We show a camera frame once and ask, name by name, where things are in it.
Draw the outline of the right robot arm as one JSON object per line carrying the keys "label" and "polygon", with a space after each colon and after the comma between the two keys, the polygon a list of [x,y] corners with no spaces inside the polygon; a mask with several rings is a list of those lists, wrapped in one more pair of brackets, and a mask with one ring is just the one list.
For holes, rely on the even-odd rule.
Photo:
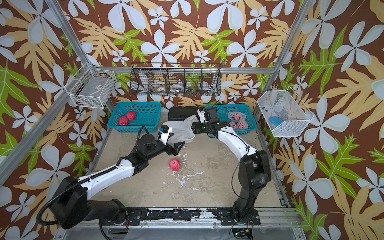
{"label": "right robot arm", "polygon": [[192,124],[195,134],[207,134],[209,138],[224,143],[239,160],[234,173],[238,174],[241,186],[233,205],[233,218],[238,224],[260,225],[255,201],[261,190],[271,181],[271,167],[265,151],[258,151],[243,140],[230,123],[222,121],[216,107],[197,111],[198,121]]}

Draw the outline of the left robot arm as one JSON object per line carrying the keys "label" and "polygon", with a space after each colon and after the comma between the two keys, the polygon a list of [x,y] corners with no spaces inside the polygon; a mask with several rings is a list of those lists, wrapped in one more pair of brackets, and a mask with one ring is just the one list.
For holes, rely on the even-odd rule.
{"label": "left robot arm", "polygon": [[145,134],[137,139],[132,151],[115,165],[81,178],[66,177],[54,196],[38,212],[37,223],[41,226],[60,225],[65,230],[91,220],[124,223],[127,217],[124,204],[116,199],[93,201],[92,197],[140,173],[151,159],[162,153],[177,156],[185,145],[185,142],[170,145],[167,141],[168,138],[157,140],[153,135]]}

